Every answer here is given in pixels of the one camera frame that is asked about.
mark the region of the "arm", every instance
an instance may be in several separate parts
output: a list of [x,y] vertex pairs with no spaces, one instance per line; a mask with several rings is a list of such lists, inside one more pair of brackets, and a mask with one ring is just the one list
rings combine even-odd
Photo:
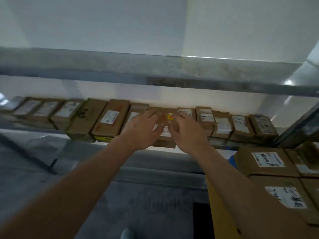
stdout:
[[0,238],[73,238],[112,178],[136,150],[157,140],[155,111],[137,115],[101,152],[36,197],[0,229]]
[[201,126],[184,112],[173,116],[179,131],[169,125],[178,147],[201,166],[220,194],[243,238],[318,238],[319,233],[257,188],[213,148]]

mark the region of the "person's right hand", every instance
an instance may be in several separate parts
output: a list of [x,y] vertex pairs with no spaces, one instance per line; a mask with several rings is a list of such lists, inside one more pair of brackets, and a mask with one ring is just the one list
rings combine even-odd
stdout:
[[173,114],[174,120],[178,123],[179,130],[169,122],[168,130],[176,145],[185,153],[195,157],[199,151],[211,148],[201,125],[185,112]]

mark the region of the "person's right arm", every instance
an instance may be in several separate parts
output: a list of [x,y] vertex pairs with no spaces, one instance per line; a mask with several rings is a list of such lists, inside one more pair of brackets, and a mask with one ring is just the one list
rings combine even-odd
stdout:
[[308,226],[276,198],[257,188],[237,171],[207,141],[201,126],[184,112],[173,115],[176,130],[168,129],[177,146],[201,166],[221,196],[243,238],[319,238]]

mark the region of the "person's left hand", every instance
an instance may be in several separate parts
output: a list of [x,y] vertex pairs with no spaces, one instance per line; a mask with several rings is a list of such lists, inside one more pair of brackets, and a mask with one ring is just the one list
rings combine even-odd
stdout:
[[153,131],[157,118],[156,110],[140,113],[125,125],[120,136],[128,139],[134,150],[144,150],[152,145],[163,132],[164,124],[159,124]]

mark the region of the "small cardboard box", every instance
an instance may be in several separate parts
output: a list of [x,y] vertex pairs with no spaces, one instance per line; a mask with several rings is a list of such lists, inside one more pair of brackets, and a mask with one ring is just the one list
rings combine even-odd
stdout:
[[302,178],[300,181],[319,210],[319,179]]
[[49,118],[60,108],[63,102],[64,100],[61,99],[44,99],[38,109],[26,116],[26,123],[35,128],[56,129]]
[[192,117],[196,121],[196,110],[195,108],[185,108],[185,107],[178,107],[177,111],[185,112],[190,117]]
[[303,157],[300,156],[297,150],[287,148],[284,149],[284,151],[293,162],[293,164],[296,165],[301,177],[319,178],[319,171],[309,169],[308,166],[305,165],[305,160],[303,159]]
[[152,144],[153,147],[161,147],[161,148],[175,148],[176,144],[172,141],[165,141],[165,140],[157,140],[155,143]]
[[232,115],[231,124],[233,133],[230,136],[230,140],[250,142],[255,136],[247,116]]
[[12,113],[18,109],[22,104],[26,102],[27,98],[24,96],[16,96],[11,100],[6,100],[7,102],[3,105],[0,105],[0,115],[9,122],[20,122],[16,116],[13,116]]
[[129,108],[128,100],[110,100],[92,130],[95,139],[109,142],[119,135]]
[[73,116],[84,103],[83,100],[67,100],[58,110],[54,113],[50,120],[58,128],[58,130],[66,130],[71,123]]
[[273,175],[299,177],[295,165],[280,148],[241,147],[234,155],[238,170],[245,176]]
[[233,131],[229,112],[213,111],[213,116],[215,118],[216,125],[211,137],[229,138]]
[[269,117],[263,115],[249,115],[248,119],[255,132],[255,137],[251,140],[251,142],[257,144],[270,144],[276,137],[278,137],[276,128]]
[[306,223],[319,224],[319,212],[297,178],[252,176],[251,180],[297,213]]
[[210,137],[216,125],[212,109],[204,106],[197,106],[195,109],[197,122],[204,129],[206,136]]
[[95,142],[91,131],[96,121],[104,110],[107,101],[88,99],[73,117],[70,126],[66,129],[66,134],[72,140],[84,142]]
[[297,147],[308,168],[319,170],[319,142],[305,142]]
[[129,112],[126,115],[125,121],[123,123],[122,130],[124,129],[126,123],[128,123],[131,119],[136,117],[139,113],[145,112],[149,108],[149,104],[144,104],[144,103],[132,103],[131,107],[129,109]]
[[168,121],[172,121],[173,125],[177,127],[177,123],[174,121],[172,115],[177,115],[176,108],[162,108],[162,107],[150,107],[149,110],[155,109],[158,114],[158,119],[154,126],[154,129],[157,128],[158,125],[164,124],[164,130],[158,140],[165,140],[165,141],[173,141],[173,138],[168,130]]
[[22,122],[26,121],[27,116],[33,114],[43,103],[43,98],[28,97],[20,107],[18,107],[12,115]]

